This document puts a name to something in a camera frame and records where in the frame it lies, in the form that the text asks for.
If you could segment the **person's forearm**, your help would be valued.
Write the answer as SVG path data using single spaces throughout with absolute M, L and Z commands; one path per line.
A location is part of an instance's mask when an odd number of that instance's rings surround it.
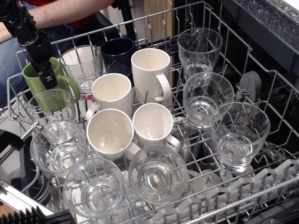
M 30 4 L 30 15 L 34 17 L 37 29 L 58 27 L 81 20 L 108 6 L 118 6 L 118 0 L 54 0 L 41 6 Z

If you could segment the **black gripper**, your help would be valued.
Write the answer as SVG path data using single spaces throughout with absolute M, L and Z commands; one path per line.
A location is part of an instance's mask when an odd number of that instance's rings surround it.
M 50 36 L 36 28 L 34 17 L 26 5 L 5 4 L 4 25 L 17 38 L 19 46 L 26 49 L 29 61 L 39 70 L 38 76 L 45 89 L 56 87 L 58 82 L 50 63 L 50 58 L 54 56 Z

